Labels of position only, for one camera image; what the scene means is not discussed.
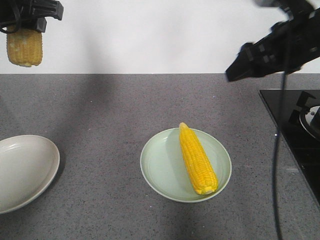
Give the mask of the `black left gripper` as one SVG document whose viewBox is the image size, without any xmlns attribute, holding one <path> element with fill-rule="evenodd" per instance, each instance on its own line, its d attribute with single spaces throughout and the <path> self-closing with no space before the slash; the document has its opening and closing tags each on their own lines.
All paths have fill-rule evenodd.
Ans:
<svg viewBox="0 0 320 240">
<path fill-rule="evenodd" d="M 47 17 L 61 21 L 64 7 L 58 0 L 2 0 L 0 2 L 0 27 L 19 25 L 35 28 L 44 33 Z"/>
</svg>

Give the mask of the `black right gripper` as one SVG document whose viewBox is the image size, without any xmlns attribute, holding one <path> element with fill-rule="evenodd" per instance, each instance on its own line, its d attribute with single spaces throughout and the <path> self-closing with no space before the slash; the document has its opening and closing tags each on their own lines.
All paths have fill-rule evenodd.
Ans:
<svg viewBox="0 0 320 240">
<path fill-rule="evenodd" d="M 285 22 L 255 43 L 244 44 L 226 69 L 228 82 L 261 78 L 277 72 L 293 73 L 320 57 L 320 10 L 316 9 Z"/>
</svg>

